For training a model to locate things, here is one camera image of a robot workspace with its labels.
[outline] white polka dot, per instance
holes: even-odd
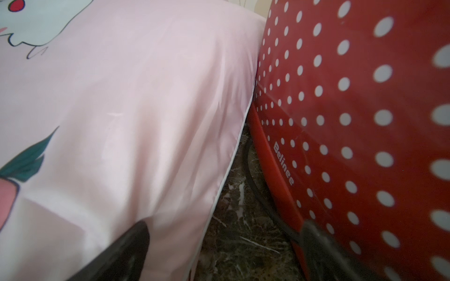
[[[373,80],[378,83],[386,82],[392,76],[392,67],[390,65],[384,64],[379,66],[373,72]]]
[[[400,241],[392,232],[385,230],[381,233],[381,236],[383,237],[383,240],[386,242],[386,244],[388,244],[392,248],[400,247]]]
[[[440,48],[434,54],[433,64],[438,68],[450,67],[450,44]]]
[[[351,159],[353,157],[353,151],[350,147],[343,147],[341,149],[341,154],[345,159]]]
[[[379,21],[373,30],[373,35],[375,37],[385,36],[389,31],[391,31],[394,25],[394,19],[392,17],[386,17]]]
[[[450,181],[450,160],[438,159],[431,163],[431,172],[440,179]]]
[[[386,207],[392,207],[395,204],[394,197],[384,190],[377,192],[377,199]]]
[[[317,35],[319,35],[321,30],[322,30],[322,24],[318,23],[318,24],[315,25],[314,30],[312,31],[312,34],[314,36],[317,36]]]
[[[392,155],[390,155],[387,152],[378,152],[375,156],[375,160],[377,161],[378,165],[382,167],[391,167],[392,164],[394,164],[394,158]]]
[[[448,260],[443,257],[433,256],[431,258],[431,264],[442,276],[450,278],[450,263]]]
[[[339,117],[339,122],[343,125],[343,126],[348,126],[351,122],[351,116],[348,113],[343,113],[341,114],[341,116]]]
[[[322,88],[322,86],[317,86],[314,90],[314,95],[316,97],[320,97],[322,94],[324,93],[324,89]]]
[[[355,194],[358,191],[356,184],[352,181],[346,181],[345,188],[348,190],[348,192],[353,193],[353,194]]]
[[[322,115],[319,115],[315,121],[317,122],[317,125],[322,126],[325,123],[325,118]]]
[[[352,224],[354,224],[354,225],[357,225],[357,224],[360,223],[360,219],[359,219],[358,216],[357,216],[355,213],[353,213],[353,212],[348,212],[348,213],[347,213],[347,217],[348,217],[348,220],[349,220]]]
[[[343,18],[345,15],[347,15],[348,11],[350,11],[350,1],[345,1],[342,3],[341,7],[339,8],[337,12],[338,18]]]
[[[387,109],[382,109],[377,111],[375,113],[375,116],[373,119],[375,120],[375,123],[377,123],[380,126],[387,126],[392,122],[392,113]]]
[[[450,126],[450,103],[442,104],[431,113],[434,123],[442,126]]]
[[[327,172],[322,173],[322,179],[324,182],[329,183],[330,182],[330,175]]]
[[[297,75],[300,76],[300,75],[302,75],[302,73],[303,73],[303,66],[300,65],[300,66],[297,68]]]
[[[348,48],[350,48],[350,41],[344,40],[337,46],[337,53],[342,56],[348,51]]]
[[[331,234],[334,234],[334,228],[333,228],[333,226],[331,226],[331,224],[327,223],[327,229],[328,229],[328,232],[330,232]]]
[[[443,210],[434,210],[430,214],[431,220],[438,227],[450,232],[450,213]]]
[[[327,206],[328,209],[333,208],[333,204],[331,204],[331,201],[328,198],[324,199],[324,204],[325,204],[325,206]]]
[[[324,144],[320,145],[319,150],[320,150],[320,153],[322,153],[322,155],[328,154],[328,147]]]
[[[386,276],[391,281],[401,281],[400,275],[398,275],[398,273],[396,273],[395,270],[393,270],[390,267],[385,267],[384,268],[384,274],[386,274]]]
[[[341,92],[346,91],[350,87],[350,79],[348,79],[348,77],[341,78],[337,87]]]
[[[300,50],[302,45],[303,45],[303,40],[300,38],[299,40],[297,40],[297,50]]]
[[[298,12],[297,17],[296,17],[295,20],[296,20],[297,22],[300,22],[300,20],[302,19],[302,18],[301,18],[302,15],[303,15],[303,12],[302,12],[302,11]]]
[[[361,254],[361,248],[354,241],[350,241],[350,248],[356,253]]]
[[[321,55],[317,55],[314,58],[314,62],[313,63],[314,63],[315,67],[318,67],[322,63],[322,56]]]

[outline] black cable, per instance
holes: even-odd
[[[283,219],[278,215],[277,211],[274,210],[269,202],[264,199],[264,197],[261,195],[261,193],[258,190],[258,187],[256,186],[255,182],[253,181],[252,174],[250,173],[250,168],[248,167],[248,152],[250,151],[250,147],[252,146],[252,138],[248,138],[247,142],[244,146],[244,152],[243,152],[243,167],[244,167],[244,173],[245,178],[247,179],[247,184],[252,189],[253,193],[255,194],[256,200],[261,204],[264,211],[268,214],[268,216],[272,219],[272,221],[275,223],[275,225],[283,231],[292,241],[294,241],[296,244],[298,244],[300,247],[303,246],[302,243],[302,237],[299,232],[295,231],[292,227],[290,227],[287,223],[283,221]]]

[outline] black object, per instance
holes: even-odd
[[[67,281],[138,281],[149,244],[147,224],[139,221]]]
[[[259,192],[248,167],[248,152],[252,146],[249,138],[244,147],[243,168],[247,183],[263,209],[292,241],[298,244],[305,254],[310,281],[382,281],[385,280],[368,269],[358,259],[349,255],[335,239],[318,227],[314,221],[304,221],[301,231],[291,228],[278,215]]]

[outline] printed brand logo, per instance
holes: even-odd
[[[274,145],[275,154],[277,155],[278,161],[280,161],[281,168],[283,169],[284,174],[286,175],[286,178],[288,178],[289,184],[292,186],[294,184],[294,179],[291,177],[291,172],[289,172],[288,166],[285,163],[286,159],[284,158],[284,155],[281,154],[279,149],[280,149],[280,147],[279,147],[278,143],[275,142],[275,145]]]

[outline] black power cord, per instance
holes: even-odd
[[[367,268],[354,256],[337,243],[333,237],[324,232],[311,220],[305,220],[301,231],[297,232],[287,225],[269,202],[259,192],[248,167],[248,153],[252,139],[245,143],[243,153],[243,168],[247,184],[255,194],[256,200],[272,219],[274,224],[284,232],[289,239],[299,245],[305,255],[310,281],[382,281],[382,277]]]
[[[283,221],[283,219],[280,218],[280,216],[277,214],[277,212],[270,206],[269,202],[264,199],[264,197],[261,195],[261,193],[258,190],[258,187],[256,186],[255,182],[253,181],[252,174],[250,173],[250,168],[248,167],[248,152],[250,151],[250,147],[252,146],[252,138],[248,138],[247,142],[244,146],[244,153],[243,153],[243,167],[244,167],[244,173],[245,178],[247,179],[247,184],[250,186],[250,188],[253,191],[253,194],[255,194],[256,200],[261,204],[264,211],[268,214],[268,216],[272,219],[272,221],[275,223],[275,225],[283,231],[289,239],[294,241],[296,244],[298,244],[300,247],[303,245],[302,237],[300,236],[300,233],[295,231],[292,227],[290,227],[287,223]]]

